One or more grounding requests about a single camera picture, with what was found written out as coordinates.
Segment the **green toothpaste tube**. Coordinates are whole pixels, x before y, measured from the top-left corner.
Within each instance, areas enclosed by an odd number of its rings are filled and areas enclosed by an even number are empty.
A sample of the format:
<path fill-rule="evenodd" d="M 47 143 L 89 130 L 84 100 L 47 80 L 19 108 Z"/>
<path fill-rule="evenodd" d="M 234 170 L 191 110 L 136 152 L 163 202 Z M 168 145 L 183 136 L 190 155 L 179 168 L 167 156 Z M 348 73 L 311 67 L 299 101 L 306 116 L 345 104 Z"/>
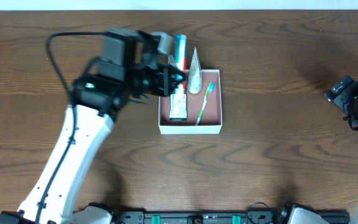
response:
<path fill-rule="evenodd" d="M 175 36 L 174 59 L 177 67 L 184 72 L 186 69 L 186 35 L 178 34 Z"/>

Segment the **green toothbrush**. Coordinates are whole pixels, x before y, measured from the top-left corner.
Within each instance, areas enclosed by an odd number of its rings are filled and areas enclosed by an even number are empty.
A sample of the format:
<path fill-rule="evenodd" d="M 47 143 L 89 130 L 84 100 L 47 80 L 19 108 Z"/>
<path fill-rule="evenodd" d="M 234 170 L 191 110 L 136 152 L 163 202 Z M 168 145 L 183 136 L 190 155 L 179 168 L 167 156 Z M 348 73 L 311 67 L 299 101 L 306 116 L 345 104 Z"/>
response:
<path fill-rule="evenodd" d="M 203 116 L 203 112 L 204 112 L 204 109 L 206 107 L 206 104 L 208 102 L 208 94 L 213 92 L 214 90 L 214 87 L 216 86 L 215 82 L 209 82 L 208 83 L 208 86 L 206 88 L 206 91 L 205 91 L 205 94 L 204 94 L 204 98 L 203 98 L 203 104 L 202 104 L 202 107 L 201 107 L 201 110 L 200 110 L 200 113 L 199 113 L 199 116 L 198 116 L 198 119 L 196 120 L 196 126 L 199 125 L 201 119 L 202 119 L 202 116 Z"/>

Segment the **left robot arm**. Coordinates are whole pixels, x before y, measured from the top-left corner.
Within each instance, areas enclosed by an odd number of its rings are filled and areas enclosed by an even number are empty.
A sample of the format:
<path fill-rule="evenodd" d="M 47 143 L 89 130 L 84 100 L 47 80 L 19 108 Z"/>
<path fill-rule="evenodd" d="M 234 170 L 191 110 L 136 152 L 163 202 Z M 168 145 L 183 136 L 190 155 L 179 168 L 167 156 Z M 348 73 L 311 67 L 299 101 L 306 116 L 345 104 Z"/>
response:
<path fill-rule="evenodd" d="M 0 213 L 0 223 L 114 222 L 114 213 L 96 204 L 75 211 L 90 165 L 128 102 L 168 96 L 186 73 L 159 61 L 170 53 L 167 33 L 112 28 L 103 38 L 102 54 L 65 87 L 69 104 L 62 130 L 39 180 L 15 212 Z"/>

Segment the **blue disposable razor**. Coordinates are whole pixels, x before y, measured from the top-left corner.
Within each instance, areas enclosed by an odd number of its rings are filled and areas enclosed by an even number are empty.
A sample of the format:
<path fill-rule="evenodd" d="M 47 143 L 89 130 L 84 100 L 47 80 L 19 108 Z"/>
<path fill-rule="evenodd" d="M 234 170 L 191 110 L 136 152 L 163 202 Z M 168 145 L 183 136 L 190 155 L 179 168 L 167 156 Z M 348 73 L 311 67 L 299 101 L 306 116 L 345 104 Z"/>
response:
<path fill-rule="evenodd" d="M 149 98 L 129 99 L 129 103 L 135 105 L 147 105 L 149 101 L 150 101 Z"/>

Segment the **clear foam soap pump bottle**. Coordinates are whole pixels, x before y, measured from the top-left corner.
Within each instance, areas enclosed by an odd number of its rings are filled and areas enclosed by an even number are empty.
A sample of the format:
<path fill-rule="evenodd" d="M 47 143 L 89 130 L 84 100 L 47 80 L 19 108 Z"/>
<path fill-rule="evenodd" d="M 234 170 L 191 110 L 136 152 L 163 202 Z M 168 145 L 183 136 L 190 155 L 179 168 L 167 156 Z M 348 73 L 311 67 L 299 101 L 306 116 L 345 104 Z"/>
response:
<path fill-rule="evenodd" d="M 178 68 L 178 64 L 177 64 L 177 62 L 176 62 L 176 60 L 175 60 L 173 55 L 168 56 L 168 64 L 173 66 L 173 67 L 175 67 L 175 68 Z"/>

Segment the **white lotion tube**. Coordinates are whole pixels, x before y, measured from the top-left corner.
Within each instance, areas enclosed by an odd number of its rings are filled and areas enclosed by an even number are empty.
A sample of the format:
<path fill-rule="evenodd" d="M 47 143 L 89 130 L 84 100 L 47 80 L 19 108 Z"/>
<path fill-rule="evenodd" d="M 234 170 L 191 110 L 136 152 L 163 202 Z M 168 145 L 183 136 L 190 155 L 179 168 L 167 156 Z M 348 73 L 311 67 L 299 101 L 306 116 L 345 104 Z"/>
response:
<path fill-rule="evenodd" d="M 191 65 L 188 72 L 187 90 L 192 95 L 197 95 L 202 89 L 202 73 L 201 65 L 198 57 L 197 49 L 194 48 Z"/>

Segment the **small white green packet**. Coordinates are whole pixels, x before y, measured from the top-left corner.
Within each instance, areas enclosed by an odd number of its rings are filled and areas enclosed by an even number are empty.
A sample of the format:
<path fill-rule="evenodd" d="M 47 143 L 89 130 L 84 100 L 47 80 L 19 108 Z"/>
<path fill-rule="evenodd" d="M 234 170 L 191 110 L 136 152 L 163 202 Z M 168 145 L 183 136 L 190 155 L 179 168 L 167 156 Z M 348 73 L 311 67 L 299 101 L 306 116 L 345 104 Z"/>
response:
<path fill-rule="evenodd" d="M 183 93 L 170 95 L 170 113 L 169 120 L 184 121 L 187 120 L 186 95 Z"/>

